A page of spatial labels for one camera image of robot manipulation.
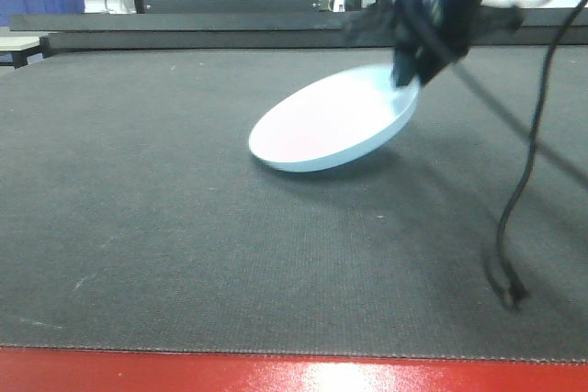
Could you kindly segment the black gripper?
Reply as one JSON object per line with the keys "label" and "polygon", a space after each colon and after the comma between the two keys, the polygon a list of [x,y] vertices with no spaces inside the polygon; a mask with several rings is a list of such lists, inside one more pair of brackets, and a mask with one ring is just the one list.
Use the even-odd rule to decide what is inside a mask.
{"label": "black gripper", "polygon": [[388,31],[396,87],[428,84],[447,65],[464,58],[473,40],[499,30],[517,31],[524,12],[485,6],[483,0],[393,0],[370,6],[345,24],[345,37],[363,39]]}

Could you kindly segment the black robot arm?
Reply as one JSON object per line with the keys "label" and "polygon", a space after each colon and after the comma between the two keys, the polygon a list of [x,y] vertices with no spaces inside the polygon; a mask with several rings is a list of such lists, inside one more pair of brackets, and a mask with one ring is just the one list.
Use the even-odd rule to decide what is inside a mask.
{"label": "black robot arm", "polygon": [[517,31],[523,11],[485,6],[483,0],[382,0],[345,26],[351,41],[388,31],[393,46],[391,82],[428,84],[447,65],[464,58],[472,42],[499,30]]}

